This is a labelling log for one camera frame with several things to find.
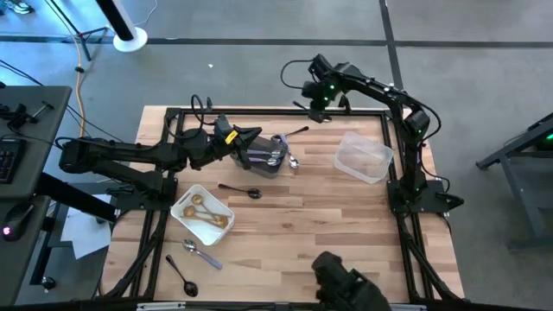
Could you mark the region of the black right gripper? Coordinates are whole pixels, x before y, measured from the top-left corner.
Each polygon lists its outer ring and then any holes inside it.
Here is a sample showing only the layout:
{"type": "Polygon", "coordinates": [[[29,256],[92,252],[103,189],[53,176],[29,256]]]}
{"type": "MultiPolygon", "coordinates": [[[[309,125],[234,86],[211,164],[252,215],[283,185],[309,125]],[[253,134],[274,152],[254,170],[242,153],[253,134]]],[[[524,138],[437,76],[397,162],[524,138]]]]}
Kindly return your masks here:
{"type": "Polygon", "coordinates": [[[301,94],[309,100],[308,117],[316,123],[330,123],[333,118],[325,110],[340,93],[340,77],[337,74],[311,74],[305,81],[301,94]]]}

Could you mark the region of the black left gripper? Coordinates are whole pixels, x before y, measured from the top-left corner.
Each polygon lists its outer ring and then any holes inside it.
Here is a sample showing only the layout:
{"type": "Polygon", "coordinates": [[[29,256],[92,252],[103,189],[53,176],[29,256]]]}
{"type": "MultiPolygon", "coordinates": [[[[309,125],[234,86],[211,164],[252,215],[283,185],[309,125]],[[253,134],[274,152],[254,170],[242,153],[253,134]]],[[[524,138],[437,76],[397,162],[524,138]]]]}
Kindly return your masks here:
{"type": "Polygon", "coordinates": [[[207,146],[207,163],[221,161],[225,156],[234,153],[244,170],[251,168],[251,162],[246,150],[262,133],[261,127],[241,128],[230,125],[224,114],[220,114],[214,121],[213,139],[207,146]]]}

